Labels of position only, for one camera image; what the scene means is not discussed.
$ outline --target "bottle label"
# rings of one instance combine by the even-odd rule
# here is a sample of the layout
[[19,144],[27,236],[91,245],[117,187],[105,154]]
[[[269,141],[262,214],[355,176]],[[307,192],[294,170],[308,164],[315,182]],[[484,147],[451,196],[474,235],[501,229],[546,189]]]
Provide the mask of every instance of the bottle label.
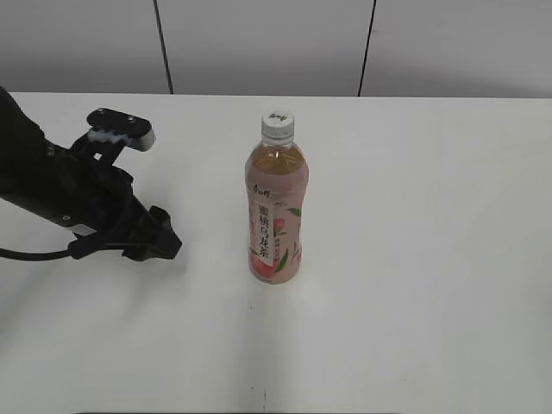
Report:
[[301,262],[303,192],[275,197],[254,185],[249,192],[250,264],[261,279],[289,279]]

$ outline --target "iced tea bottle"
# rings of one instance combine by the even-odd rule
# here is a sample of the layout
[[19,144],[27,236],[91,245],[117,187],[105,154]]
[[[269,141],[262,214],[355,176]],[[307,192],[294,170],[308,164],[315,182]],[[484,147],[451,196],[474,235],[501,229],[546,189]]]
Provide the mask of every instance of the iced tea bottle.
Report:
[[309,168],[293,142],[295,119],[285,110],[265,113],[261,142],[245,166],[249,202],[249,267],[267,283],[284,283],[301,263],[301,215]]

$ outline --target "table surface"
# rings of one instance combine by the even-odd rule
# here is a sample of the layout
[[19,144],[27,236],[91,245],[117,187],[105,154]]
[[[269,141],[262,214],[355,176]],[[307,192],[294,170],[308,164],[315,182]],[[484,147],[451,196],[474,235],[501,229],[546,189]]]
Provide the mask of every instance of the table surface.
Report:
[[[0,261],[0,411],[552,412],[552,101],[16,93],[68,146],[109,107],[174,261]],[[302,269],[247,264],[260,114],[297,118]],[[3,248],[71,234],[0,202]]]

